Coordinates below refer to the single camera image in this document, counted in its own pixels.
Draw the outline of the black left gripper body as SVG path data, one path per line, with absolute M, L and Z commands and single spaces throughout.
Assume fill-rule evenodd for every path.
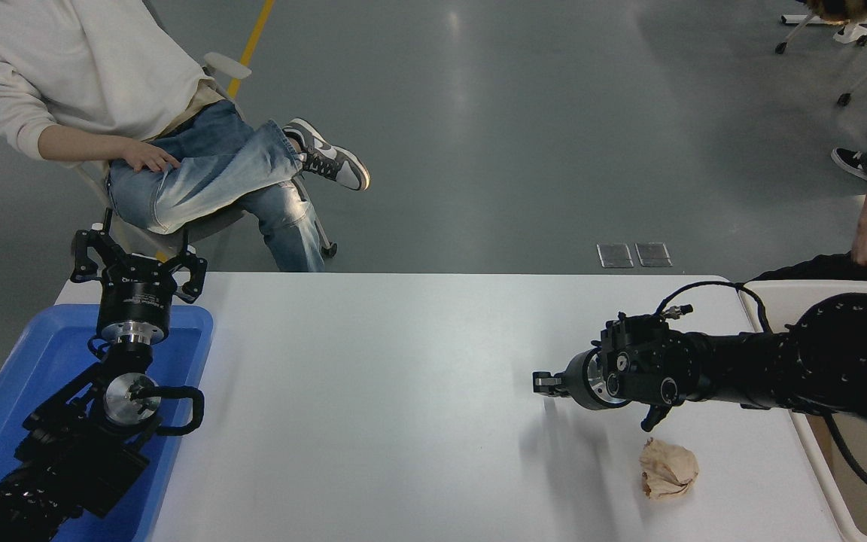
M 178 285 L 164 262 L 145 256 L 127 256 L 106 265 L 101 274 L 99 326 L 138 321 L 154 327 L 169 326 L 172 296 Z

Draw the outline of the seated person's hand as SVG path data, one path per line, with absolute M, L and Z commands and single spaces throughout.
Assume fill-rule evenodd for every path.
M 151 172 L 165 172 L 167 169 L 178 169 L 181 163 L 169 152 L 157 145 L 148 144 L 133 139 L 126 139 L 120 150 L 123 159 L 134 172 L 148 169 Z

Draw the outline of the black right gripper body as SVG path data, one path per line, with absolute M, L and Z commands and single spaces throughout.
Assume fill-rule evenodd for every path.
M 603 370 L 595 348 L 579 353 L 569 361 L 561 378 L 564 390 L 582 408 L 593 411 L 607 408 Z

